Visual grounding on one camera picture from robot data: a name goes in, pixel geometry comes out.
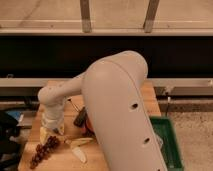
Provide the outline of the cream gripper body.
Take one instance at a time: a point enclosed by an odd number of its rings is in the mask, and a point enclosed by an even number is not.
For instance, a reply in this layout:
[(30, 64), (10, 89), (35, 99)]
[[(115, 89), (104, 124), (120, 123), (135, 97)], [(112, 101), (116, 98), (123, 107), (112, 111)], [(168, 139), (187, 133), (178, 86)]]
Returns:
[(61, 140), (64, 136), (65, 125), (61, 124), (58, 128), (48, 129), (44, 126), (40, 127), (40, 143), (45, 144), (50, 136), (56, 136)]

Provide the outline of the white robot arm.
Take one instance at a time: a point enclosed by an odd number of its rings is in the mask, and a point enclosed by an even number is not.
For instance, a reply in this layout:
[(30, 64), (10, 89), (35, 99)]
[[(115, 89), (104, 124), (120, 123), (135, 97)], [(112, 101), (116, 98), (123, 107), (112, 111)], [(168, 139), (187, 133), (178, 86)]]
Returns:
[(141, 94), (147, 75), (147, 62), (135, 51), (101, 58), (82, 74), (39, 91), (42, 125), (59, 127), (65, 100), (80, 94), (109, 171), (167, 171)]

